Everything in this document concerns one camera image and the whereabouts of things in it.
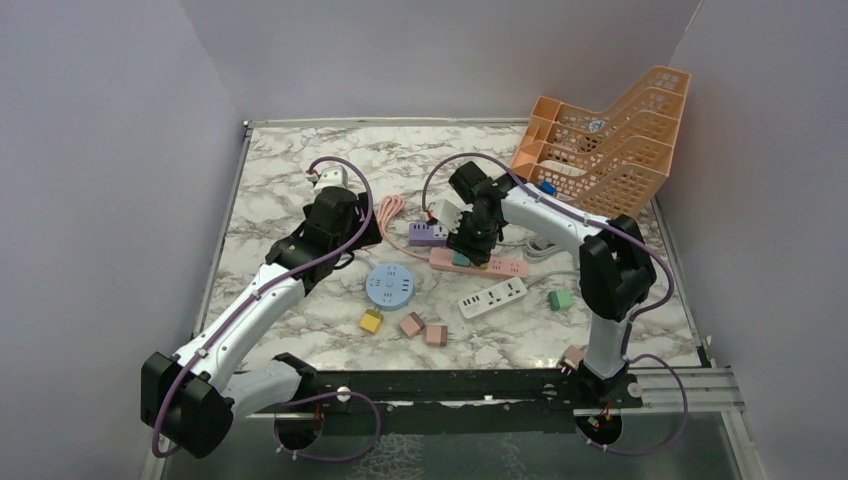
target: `orange desk organizer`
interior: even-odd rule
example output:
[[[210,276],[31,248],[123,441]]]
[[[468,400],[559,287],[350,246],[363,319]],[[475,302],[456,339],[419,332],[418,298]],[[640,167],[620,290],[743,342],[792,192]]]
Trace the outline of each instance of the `orange desk organizer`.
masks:
[[[637,216],[668,178],[689,80],[654,67],[602,112],[539,97],[512,170],[590,213]]]

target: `yellow cube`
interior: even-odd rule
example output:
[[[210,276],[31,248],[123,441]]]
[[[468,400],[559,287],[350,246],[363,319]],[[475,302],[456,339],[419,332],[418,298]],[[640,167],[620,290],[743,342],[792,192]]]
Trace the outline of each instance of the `yellow cube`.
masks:
[[[359,321],[359,327],[371,334],[377,333],[380,329],[380,324],[383,323],[383,315],[376,310],[365,310],[365,315]]]

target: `white wall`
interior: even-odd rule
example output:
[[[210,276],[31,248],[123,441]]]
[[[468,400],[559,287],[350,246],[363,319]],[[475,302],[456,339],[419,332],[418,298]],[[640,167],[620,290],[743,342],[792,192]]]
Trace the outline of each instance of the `white wall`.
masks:
[[[667,64],[700,0],[182,0],[244,118],[604,108]]]
[[[769,478],[848,471],[848,4],[708,0],[660,192],[695,318]]]
[[[177,0],[0,2],[4,478],[137,478],[240,127]]]

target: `small block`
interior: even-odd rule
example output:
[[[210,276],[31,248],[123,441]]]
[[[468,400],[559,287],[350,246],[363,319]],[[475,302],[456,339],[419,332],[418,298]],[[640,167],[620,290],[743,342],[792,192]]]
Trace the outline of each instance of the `small block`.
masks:
[[[571,298],[571,293],[568,290],[554,290],[548,294],[548,301],[551,303],[551,310],[568,310],[574,305],[574,299]]]
[[[548,182],[540,183],[539,190],[541,190],[542,193],[547,193],[548,195],[556,195],[556,187]]]
[[[471,260],[468,259],[465,255],[456,252],[453,254],[453,260],[451,261],[457,267],[470,267]]]
[[[407,337],[412,338],[424,330],[424,321],[421,320],[421,317],[419,317],[417,313],[412,312],[404,317],[398,326]]]
[[[577,366],[580,365],[580,362],[583,361],[583,357],[585,355],[586,354],[583,350],[571,345],[565,349],[561,360],[565,365],[568,365],[571,368],[577,368]]]
[[[375,310],[365,310],[362,315],[362,320],[359,321],[359,327],[371,334],[377,333],[380,329],[380,324],[383,323],[383,315]]]
[[[427,325],[424,342],[433,347],[444,347],[448,344],[448,326]]]

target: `power strip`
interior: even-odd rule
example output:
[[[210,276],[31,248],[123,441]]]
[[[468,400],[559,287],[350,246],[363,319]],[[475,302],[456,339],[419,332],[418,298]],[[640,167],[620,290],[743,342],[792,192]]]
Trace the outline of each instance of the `power strip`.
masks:
[[[459,301],[459,311],[470,320],[484,313],[494,312],[513,304],[527,295],[527,287],[520,278],[510,278]]]
[[[489,278],[527,278],[530,266],[524,260],[517,258],[496,257],[492,255],[486,268],[459,267],[453,264],[455,252],[448,248],[434,247],[430,249],[430,267],[446,272],[468,273]]]
[[[412,247],[444,247],[448,241],[448,229],[442,224],[427,225],[424,222],[409,224],[409,245]]]

